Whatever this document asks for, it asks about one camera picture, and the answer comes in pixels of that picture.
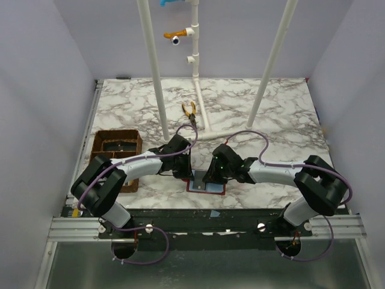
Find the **red leather card holder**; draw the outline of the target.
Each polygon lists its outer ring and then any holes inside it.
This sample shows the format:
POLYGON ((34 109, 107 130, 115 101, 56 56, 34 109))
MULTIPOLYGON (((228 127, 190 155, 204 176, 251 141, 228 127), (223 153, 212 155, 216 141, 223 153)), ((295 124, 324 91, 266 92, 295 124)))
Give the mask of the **red leather card holder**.
POLYGON ((186 182, 186 191, 190 193, 201 193, 201 194, 213 194, 224 196, 226 194, 226 185, 225 184, 215 184, 211 182, 206 182, 206 190, 194 190, 193 189, 193 180, 190 179, 182 179, 183 182, 186 182))

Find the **black chip card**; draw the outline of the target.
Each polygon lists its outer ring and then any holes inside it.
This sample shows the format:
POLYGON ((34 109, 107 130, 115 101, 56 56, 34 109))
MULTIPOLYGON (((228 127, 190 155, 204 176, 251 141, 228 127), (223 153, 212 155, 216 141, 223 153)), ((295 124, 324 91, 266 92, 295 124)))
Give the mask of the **black chip card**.
POLYGON ((206 175, 206 171, 196 170, 194 172, 194 182, 192 188, 194 190, 206 190, 206 183, 204 182, 204 177, 206 175))

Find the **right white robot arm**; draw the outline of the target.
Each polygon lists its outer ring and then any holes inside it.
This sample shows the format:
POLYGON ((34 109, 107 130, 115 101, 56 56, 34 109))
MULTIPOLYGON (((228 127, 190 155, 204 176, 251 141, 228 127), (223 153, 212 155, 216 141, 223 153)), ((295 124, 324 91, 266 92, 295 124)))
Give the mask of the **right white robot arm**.
POLYGON ((299 163, 267 163, 261 157, 241 158, 230 146, 221 144, 212 153, 203 182, 226 184, 228 180, 247 184, 281 184, 297 188, 301 197, 287 204, 270 223, 278 230, 292 231, 304 221, 333 216, 350 186, 322 158, 311 155, 299 163))

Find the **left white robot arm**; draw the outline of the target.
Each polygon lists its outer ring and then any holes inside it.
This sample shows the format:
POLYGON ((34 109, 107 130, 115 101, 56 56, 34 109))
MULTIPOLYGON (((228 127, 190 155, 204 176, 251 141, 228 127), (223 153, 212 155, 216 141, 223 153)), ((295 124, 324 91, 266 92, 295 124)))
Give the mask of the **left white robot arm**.
POLYGON ((124 228, 131 215, 117 202, 123 186, 132 180, 147 175, 157 175, 166 171, 177 172, 179 168, 189 169, 189 150, 192 144, 179 134, 158 148, 151 148, 140 155, 121 159, 109 159, 98 155, 70 188, 78 200, 92 216, 110 222, 116 228, 124 228))

